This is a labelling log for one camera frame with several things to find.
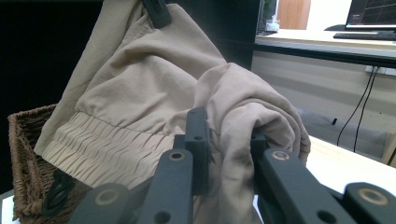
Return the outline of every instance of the beige jacket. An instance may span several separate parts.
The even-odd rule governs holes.
[[[251,131],[306,162],[310,142],[294,107],[248,70],[226,63],[194,21],[153,28],[139,0],[105,1],[91,38],[45,124],[35,152],[92,187],[132,188],[152,176],[184,133],[187,112],[207,110],[211,190],[194,199],[195,223],[260,223],[252,207]]]

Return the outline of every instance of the white wall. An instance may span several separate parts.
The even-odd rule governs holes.
[[[352,0],[311,0],[307,30],[324,30],[345,24]]]

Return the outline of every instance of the wicker basket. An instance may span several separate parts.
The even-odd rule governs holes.
[[[41,207],[46,192],[53,182],[52,174],[56,167],[37,156],[34,147],[44,123],[54,108],[55,105],[43,106],[8,117],[14,186],[14,219],[19,218],[21,223],[66,223],[90,189],[76,181],[65,208],[58,216],[45,217],[41,214]]]

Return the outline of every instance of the computer monitor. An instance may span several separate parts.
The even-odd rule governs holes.
[[[396,0],[352,0],[346,29],[396,31]]]

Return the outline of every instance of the black cable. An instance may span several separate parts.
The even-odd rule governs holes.
[[[376,77],[376,73],[378,72],[378,69],[379,69],[379,68],[377,67],[377,69],[376,69],[376,71],[375,71],[375,73],[374,73],[374,76],[373,76],[373,80],[372,80],[372,83],[371,83],[371,86],[370,86],[370,90],[369,90],[369,92],[367,93],[366,100],[364,101],[363,108],[361,109],[361,118],[359,119],[358,128],[356,129],[355,144],[353,145],[353,152],[356,152],[356,143],[358,142],[359,127],[361,126],[361,119],[363,118],[364,107],[366,107],[367,101],[368,101],[368,99],[369,99],[369,97],[370,97],[371,90],[372,90],[372,88],[373,88],[374,80],[375,80],[375,77]]]
[[[344,127],[341,129],[340,134],[338,134],[337,146],[339,146],[341,134],[343,133],[345,127],[348,125],[348,123],[350,122],[350,120],[351,120],[351,119],[353,118],[353,116],[355,115],[356,111],[357,111],[358,108],[359,108],[359,105],[361,104],[361,101],[363,100],[364,95],[366,94],[367,90],[369,89],[370,82],[371,82],[372,77],[373,77],[373,74],[374,74],[374,70],[375,70],[375,68],[373,67],[372,72],[371,72],[371,74],[370,74],[369,81],[367,82],[366,89],[364,90],[364,93],[363,93],[363,95],[361,96],[361,99],[359,100],[358,105],[356,105],[356,108],[355,108],[355,110],[353,111],[352,115],[349,117],[349,119],[347,120],[346,124],[345,124]]]

